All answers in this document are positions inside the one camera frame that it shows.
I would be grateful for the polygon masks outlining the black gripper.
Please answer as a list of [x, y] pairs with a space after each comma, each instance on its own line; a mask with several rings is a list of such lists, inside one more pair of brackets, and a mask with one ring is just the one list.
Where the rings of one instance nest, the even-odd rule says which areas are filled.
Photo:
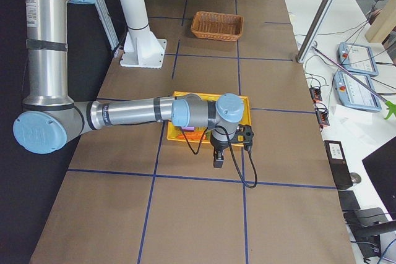
[[213, 167], [221, 169], [223, 167], [224, 156], [223, 150], [229, 147], [228, 141], [220, 141], [217, 138], [211, 136], [210, 143], [213, 146]]

